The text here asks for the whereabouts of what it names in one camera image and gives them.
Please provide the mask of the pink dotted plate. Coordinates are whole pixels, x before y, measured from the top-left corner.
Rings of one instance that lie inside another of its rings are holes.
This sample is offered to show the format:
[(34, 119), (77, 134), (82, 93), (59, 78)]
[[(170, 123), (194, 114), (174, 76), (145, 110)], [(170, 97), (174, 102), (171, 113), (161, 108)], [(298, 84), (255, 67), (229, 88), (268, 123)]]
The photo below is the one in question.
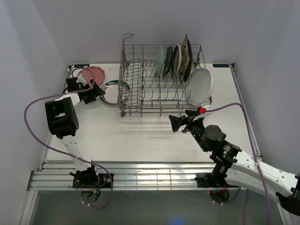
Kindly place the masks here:
[(88, 82), (88, 85), (92, 86), (92, 79), (97, 83), (97, 85), (100, 87), (104, 81), (105, 81), (105, 72), (100, 67), (96, 66), (90, 66), (86, 67), (85, 69), (82, 69), (78, 72), (77, 75), (82, 74), (86, 81)]

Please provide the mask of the striped rim plate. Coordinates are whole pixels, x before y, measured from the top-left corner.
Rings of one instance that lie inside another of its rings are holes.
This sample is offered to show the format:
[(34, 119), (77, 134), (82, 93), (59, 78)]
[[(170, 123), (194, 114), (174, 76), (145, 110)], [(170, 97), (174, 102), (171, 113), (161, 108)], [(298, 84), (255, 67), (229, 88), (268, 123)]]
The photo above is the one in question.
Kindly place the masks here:
[(100, 100), (107, 106), (118, 106), (119, 102), (126, 102), (131, 95), (130, 86), (126, 82), (119, 84), (118, 80), (105, 83), (101, 89), (105, 94), (100, 96)]
[(182, 53), (179, 44), (176, 45), (173, 53), (172, 76), (176, 77), (181, 66)]

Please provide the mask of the white oval plate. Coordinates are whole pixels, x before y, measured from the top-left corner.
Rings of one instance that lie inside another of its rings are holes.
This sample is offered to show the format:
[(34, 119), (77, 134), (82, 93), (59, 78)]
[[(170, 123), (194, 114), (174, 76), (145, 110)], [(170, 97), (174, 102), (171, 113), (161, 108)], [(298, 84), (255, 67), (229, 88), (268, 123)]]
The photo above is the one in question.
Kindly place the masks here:
[(206, 68), (194, 70), (186, 85), (187, 101), (192, 105), (201, 105), (209, 102), (213, 92), (213, 78), (211, 72)]

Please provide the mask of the teal square plate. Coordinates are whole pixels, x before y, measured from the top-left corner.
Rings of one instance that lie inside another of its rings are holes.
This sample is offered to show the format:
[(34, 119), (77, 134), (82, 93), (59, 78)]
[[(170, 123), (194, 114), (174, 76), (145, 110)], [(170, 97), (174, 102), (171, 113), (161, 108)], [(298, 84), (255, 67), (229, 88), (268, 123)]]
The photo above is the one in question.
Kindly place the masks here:
[(169, 46), (167, 48), (165, 65), (164, 65), (164, 69), (163, 69), (163, 73), (162, 73), (163, 77), (166, 77), (168, 75), (168, 73), (170, 72), (172, 60), (173, 60), (173, 47)]

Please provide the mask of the mint green plate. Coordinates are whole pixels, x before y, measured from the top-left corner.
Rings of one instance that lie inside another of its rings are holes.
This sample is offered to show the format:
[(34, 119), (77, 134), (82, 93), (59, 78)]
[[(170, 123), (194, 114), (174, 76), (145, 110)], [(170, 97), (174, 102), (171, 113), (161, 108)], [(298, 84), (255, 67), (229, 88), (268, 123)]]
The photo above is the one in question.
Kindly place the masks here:
[(159, 77), (163, 68), (164, 63), (164, 50), (162, 45), (159, 45), (156, 54), (156, 62), (154, 65), (154, 75), (155, 77)]

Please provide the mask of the striped rim plate front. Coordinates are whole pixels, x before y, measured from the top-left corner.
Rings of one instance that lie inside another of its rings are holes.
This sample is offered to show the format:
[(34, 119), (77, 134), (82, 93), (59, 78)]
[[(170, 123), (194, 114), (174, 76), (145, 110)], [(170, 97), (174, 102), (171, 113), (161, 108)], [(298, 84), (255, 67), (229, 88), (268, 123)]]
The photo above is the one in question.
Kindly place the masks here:
[(176, 45), (173, 53), (172, 76), (176, 77), (181, 66), (182, 53), (179, 44)]

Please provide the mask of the black floral square plate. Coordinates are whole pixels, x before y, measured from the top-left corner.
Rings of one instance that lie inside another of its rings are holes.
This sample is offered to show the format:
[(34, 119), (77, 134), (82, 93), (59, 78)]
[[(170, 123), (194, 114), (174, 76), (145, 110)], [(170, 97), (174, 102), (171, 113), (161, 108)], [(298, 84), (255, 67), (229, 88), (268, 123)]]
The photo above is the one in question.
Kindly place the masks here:
[(189, 41), (189, 39), (187, 40), (187, 45), (188, 45), (188, 55), (189, 55), (189, 61), (188, 61), (188, 65), (187, 65), (187, 69), (185, 71), (185, 75), (184, 75), (184, 82), (186, 83), (188, 81), (191, 69), (192, 69), (192, 62), (193, 62), (193, 52), (192, 52), (192, 46), (191, 43)]

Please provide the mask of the beige floral square plate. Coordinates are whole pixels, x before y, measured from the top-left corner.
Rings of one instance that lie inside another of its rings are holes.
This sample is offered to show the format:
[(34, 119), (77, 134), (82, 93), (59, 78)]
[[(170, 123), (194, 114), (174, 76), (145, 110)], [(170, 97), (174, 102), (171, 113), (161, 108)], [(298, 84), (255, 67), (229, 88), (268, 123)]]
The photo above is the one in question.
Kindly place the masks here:
[(184, 37), (184, 41), (182, 44), (182, 48), (181, 48), (181, 53), (182, 53), (182, 60), (181, 60), (181, 66), (180, 66), (180, 81), (181, 83), (184, 83), (184, 75), (185, 75), (185, 71), (187, 69), (188, 66), (188, 61), (189, 61), (189, 55), (188, 55), (188, 36), (185, 35)]

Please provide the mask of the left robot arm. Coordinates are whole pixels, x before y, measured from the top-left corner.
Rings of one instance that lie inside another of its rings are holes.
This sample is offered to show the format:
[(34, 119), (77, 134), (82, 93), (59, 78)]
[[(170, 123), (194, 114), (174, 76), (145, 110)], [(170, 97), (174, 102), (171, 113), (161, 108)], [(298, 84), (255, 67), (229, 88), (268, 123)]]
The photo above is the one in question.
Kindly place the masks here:
[(70, 94), (47, 101), (45, 112), (50, 133), (56, 136), (64, 144), (75, 165), (74, 177), (81, 185), (95, 187), (99, 183), (97, 169), (92, 165), (92, 160), (79, 149), (76, 140), (76, 131), (79, 129), (79, 120), (75, 112), (75, 106), (80, 102), (91, 103), (105, 92), (90, 79), (88, 84), (81, 78), (68, 78), (67, 88)]

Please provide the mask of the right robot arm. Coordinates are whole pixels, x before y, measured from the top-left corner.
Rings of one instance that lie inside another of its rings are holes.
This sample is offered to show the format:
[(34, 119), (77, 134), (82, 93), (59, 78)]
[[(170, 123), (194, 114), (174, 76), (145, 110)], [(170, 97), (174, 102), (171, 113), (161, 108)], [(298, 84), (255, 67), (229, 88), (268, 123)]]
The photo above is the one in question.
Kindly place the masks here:
[(239, 186), (268, 196), (281, 207), (296, 216), (300, 214), (299, 175), (277, 169), (265, 162), (255, 160), (240, 147), (228, 142), (226, 134), (217, 125), (203, 125), (203, 117), (192, 111), (188, 116), (169, 115), (173, 132), (181, 126), (189, 132), (204, 152), (216, 164), (207, 174), (195, 177), (198, 187), (226, 188)]

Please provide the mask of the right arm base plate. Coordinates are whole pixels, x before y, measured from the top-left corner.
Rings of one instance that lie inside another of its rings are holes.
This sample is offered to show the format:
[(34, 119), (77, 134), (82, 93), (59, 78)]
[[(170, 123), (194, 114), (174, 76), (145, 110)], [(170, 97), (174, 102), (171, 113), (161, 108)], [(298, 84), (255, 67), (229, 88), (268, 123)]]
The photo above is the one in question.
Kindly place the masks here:
[(224, 177), (216, 173), (197, 173), (194, 180), (198, 188), (222, 188), (226, 185)]

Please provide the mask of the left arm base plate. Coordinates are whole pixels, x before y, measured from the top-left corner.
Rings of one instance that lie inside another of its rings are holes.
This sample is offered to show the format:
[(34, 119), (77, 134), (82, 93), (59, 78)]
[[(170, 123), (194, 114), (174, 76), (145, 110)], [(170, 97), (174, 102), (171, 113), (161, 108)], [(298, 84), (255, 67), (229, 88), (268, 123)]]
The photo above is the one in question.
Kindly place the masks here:
[(80, 182), (78, 179), (73, 179), (72, 188), (111, 188), (111, 184), (114, 180), (114, 174), (111, 173), (111, 176), (107, 173), (99, 173), (97, 178), (87, 180), (86, 182)]

